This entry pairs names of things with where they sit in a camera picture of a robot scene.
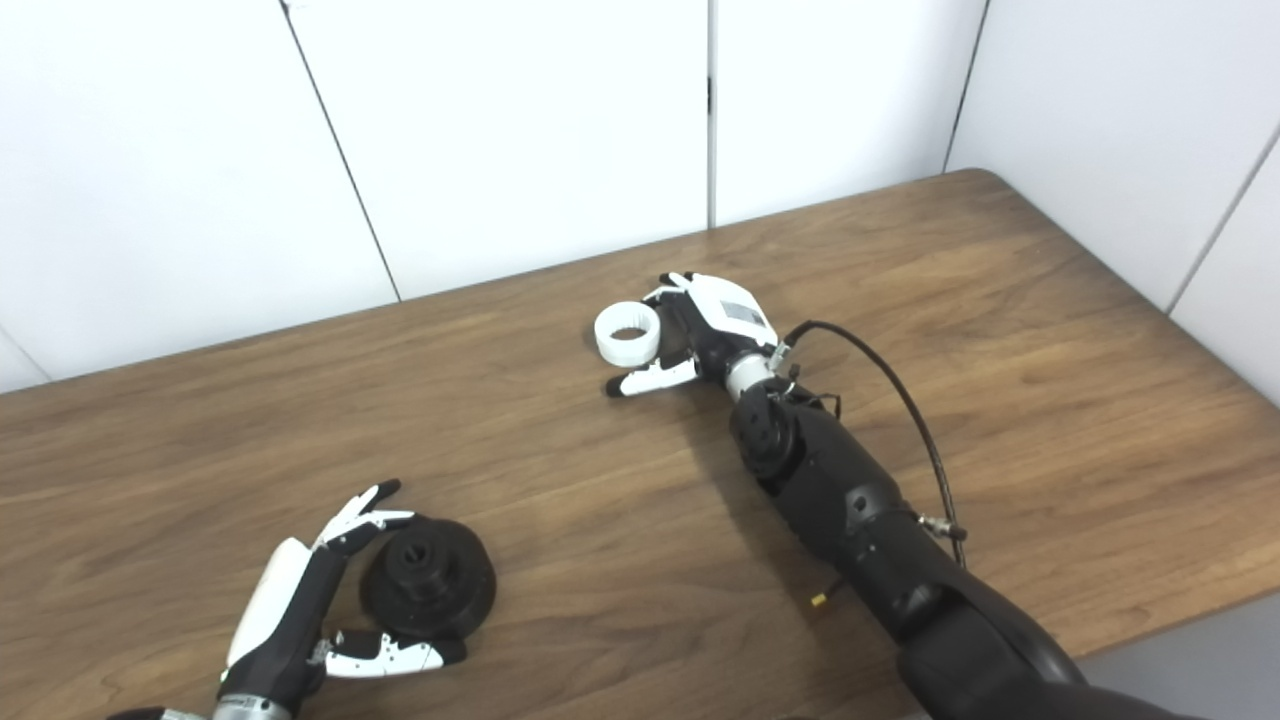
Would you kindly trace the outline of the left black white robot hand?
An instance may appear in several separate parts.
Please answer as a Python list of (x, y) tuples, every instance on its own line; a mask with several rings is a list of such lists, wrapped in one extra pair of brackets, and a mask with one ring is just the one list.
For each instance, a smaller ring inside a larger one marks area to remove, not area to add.
[(335, 512), (314, 542), (288, 537), (275, 547), (230, 643), (215, 719), (297, 719), (303, 702), (329, 678), (407, 676), (466, 660), (463, 641), (324, 632), (349, 560), (416, 518), (378, 506), (399, 488), (397, 479), (371, 486)]

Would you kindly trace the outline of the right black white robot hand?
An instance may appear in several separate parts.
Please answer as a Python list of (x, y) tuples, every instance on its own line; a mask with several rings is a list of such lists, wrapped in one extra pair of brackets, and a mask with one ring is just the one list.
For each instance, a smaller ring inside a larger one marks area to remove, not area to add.
[(739, 401), (774, 378), (776, 329), (749, 291), (719, 277), (664, 273), (644, 299), (603, 310), (594, 329), (602, 357), (625, 369), (604, 384), (611, 398), (705, 380)]

